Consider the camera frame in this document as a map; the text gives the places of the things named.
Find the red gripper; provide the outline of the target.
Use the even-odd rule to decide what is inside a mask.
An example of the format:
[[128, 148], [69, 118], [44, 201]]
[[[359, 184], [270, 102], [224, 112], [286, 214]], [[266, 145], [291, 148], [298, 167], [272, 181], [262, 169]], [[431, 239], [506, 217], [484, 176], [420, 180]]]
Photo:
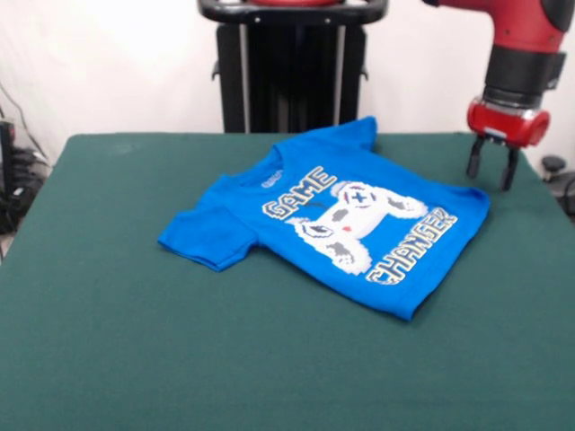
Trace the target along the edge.
[[467, 123], [476, 134], [466, 167], [467, 177], [477, 177], [485, 138], [493, 138], [508, 145], [508, 161], [500, 181], [500, 189], [508, 191], [518, 166], [515, 147], [538, 145], [550, 126], [551, 115], [546, 110], [510, 108], [475, 98], [467, 111]]

